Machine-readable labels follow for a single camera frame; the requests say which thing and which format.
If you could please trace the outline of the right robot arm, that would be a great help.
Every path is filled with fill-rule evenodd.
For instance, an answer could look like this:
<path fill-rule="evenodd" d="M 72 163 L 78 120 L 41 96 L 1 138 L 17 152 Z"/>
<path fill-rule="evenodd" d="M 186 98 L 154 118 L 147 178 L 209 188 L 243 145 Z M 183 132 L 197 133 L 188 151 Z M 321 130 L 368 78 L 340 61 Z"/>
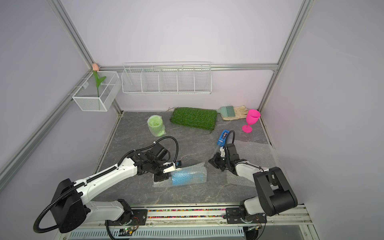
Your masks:
<path fill-rule="evenodd" d="M 298 206 L 298 200 L 287 178 L 279 167 L 263 168 L 241 159 L 235 146 L 235 132 L 224 130 L 218 139 L 218 150 L 209 163 L 222 172 L 228 171 L 255 184 L 257 196 L 244 200 L 239 207 L 228 210 L 228 222 L 240 220 L 246 224 L 260 217 L 271 217 Z"/>

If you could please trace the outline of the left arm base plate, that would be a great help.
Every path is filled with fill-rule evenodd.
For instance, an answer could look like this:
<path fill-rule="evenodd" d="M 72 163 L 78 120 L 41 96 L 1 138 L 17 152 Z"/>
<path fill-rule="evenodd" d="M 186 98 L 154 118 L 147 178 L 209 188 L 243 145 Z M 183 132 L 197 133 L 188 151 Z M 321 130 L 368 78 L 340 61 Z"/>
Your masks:
<path fill-rule="evenodd" d="M 148 210 L 133 209 L 125 211 L 117 220 L 108 220 L 109 226 L 144 226 L 147 221 Z"/>

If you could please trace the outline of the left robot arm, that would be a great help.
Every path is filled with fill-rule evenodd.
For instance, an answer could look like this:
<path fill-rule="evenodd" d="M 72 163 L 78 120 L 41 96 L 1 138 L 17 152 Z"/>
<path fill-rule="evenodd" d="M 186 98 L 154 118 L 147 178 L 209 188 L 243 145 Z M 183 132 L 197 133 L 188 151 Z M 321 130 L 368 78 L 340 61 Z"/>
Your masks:
<path fill-rule="evenodd" d="M 165 136 L 152 145 L 131 150 L 118 163 L 92 176 L 59 183 L 51 203 L 34 222 L 35 233 L 42 234 L 58 229 L 68 233 L 85 223 L 105 221 L 121 226 L 140 225 L 130 205 L 123 199 L 112 202 L 95 202 L 93 199 L 121 181 L 153 174 L 155 182 L 167 180 L 178 170 L 179 146 L 176 138 Z"/>

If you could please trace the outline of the bubble wrap sheet stack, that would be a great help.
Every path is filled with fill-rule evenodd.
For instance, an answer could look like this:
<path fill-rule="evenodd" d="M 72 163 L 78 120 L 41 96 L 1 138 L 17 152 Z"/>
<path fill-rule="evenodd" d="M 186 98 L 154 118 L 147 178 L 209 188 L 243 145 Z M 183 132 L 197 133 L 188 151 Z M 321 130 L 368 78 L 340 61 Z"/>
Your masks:
<path fill-rule="evenodd" d="M 245 159 L 251 162 L 253 165 L 272 168 L 277 167 L 276 154 L 273 148 L 268 144 L 259 144 L 254 142 L 242 142 L 235 140 L 234 142 L 237 152 L 240 156 L 240 159 Z M 227 183 L 237 186 L 245 187 L 255 187 L 255 184 L 240 176 L 235 176 L 234 174 L 226 171 L 227 173 Z"/>

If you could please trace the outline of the blue tape dispenser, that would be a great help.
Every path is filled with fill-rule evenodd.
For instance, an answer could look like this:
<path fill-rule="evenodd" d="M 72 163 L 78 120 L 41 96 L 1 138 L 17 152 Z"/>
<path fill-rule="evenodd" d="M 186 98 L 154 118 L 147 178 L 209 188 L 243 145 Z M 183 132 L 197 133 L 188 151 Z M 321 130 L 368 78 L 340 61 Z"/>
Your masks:
<path fill-rule="evenodd" d="M 227 135 L 230 131 L 228 130 L 223 130 L 218 141 L 217 141 L 217 145 L 220 146 L 220 147 L 223 147 L 225 145 L 225 141 L 226 141 L 226 138 L 227 138 Z"/>

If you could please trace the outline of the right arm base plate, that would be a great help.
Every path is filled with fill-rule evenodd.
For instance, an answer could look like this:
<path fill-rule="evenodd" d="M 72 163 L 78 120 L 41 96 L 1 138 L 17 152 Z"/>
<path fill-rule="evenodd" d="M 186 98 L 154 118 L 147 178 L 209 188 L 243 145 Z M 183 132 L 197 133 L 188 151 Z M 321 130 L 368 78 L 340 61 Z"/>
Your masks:
<path fill-rule="evenodd" d="M 228 224 L 265 224 L 267 222 L 265 214 L 246 216 L 239 207 L 226 208 L 223 218 L 227 220 Z"/>

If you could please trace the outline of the blue plastic wine glass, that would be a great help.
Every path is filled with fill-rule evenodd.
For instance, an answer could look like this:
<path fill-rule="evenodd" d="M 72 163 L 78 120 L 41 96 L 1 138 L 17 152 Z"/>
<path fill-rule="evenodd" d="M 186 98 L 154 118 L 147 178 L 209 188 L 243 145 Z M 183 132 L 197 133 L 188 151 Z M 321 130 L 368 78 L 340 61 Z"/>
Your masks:
<path fill-rule="evenodd" d="M 197 170 L 182 170 L 172 174 L 172 186 L 202 184 L 207 181 L 207 173 Z"/>

